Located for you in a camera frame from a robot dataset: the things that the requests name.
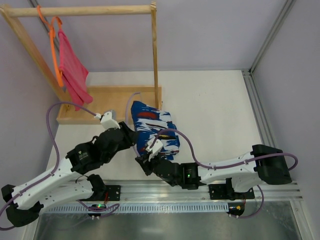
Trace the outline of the blue patterned trousers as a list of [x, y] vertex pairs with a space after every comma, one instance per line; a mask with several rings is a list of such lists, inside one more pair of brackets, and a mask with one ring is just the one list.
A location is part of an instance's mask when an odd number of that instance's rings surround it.
[[[173, 124], [169, 112], [151, 107], [141, 101], [134, 101], [132, 113], [134, 116], [134, 130], [139, 133], [135, 145], [139, 155], [145, 152], [147, 142], [153, 139], [158, 132], [177, 128]], [[163, 144], [160, 153], [165, 155], [169, 161], [174, 160], [174, 156], [180, 152], [180, 140], [177, 133], [168, 131], [162, 133], [158, 139]]]

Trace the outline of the lilac plastic hanger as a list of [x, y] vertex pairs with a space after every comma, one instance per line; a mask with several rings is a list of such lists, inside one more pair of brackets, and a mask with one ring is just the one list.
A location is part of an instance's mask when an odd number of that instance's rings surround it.
[[133, 104], [134, 104], [134, 100], [133, 98], [135, 96], [139, 95], [140, 96], [140, 100], [142, 100], [142, 97], [141, 97], [141, 92], [134, 92], [128, 99], [127, 103], [126, 103], [126, 107], [125, 107], [125, 123], [127, 126], [129, 126], [129, 114], [131, 116], [131, 120], [132, 122], [134, 122], [134, 114], [133, 114], [133, 110], [132, 110], [132, 107], [133, 107]]

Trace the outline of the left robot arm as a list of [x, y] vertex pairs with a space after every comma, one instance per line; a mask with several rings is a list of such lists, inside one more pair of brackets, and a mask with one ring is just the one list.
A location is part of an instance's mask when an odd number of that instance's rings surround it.
[[109, 163], [118, 152], [134, 146], [138, 136], [125, 122], [120, 122], [118, 128], [109, 128], [91, 141], [76, 145], [57, 166], [29, 182], [2, 187], [6, 204], [1, 212], [6, 214], [13, 227], [18, 228], [32, 223], [56, 205], [77, 200], [101, 200], [107, 187], [97, 174], [91, 174], [72, 186], [62, 185]]

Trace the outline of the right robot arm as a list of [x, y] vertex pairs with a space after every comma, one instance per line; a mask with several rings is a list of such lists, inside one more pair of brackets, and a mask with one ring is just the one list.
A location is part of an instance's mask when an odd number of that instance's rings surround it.
[[285, 153], [263, 144], [253, 145], [250, 152], [225, 163], [176, 163], [167, 160], [162, 154], [153, 158], [144, 154], [135, 160], [147, 176], [155, 174], [170, 186], [179, 186], [185, 190], [211, 187], [213, 182], [224, 180], [222, 189], [211, 189], [220, 200], [241, 199], [254, 186], [262, 183], [286, 185], [292, 182]]

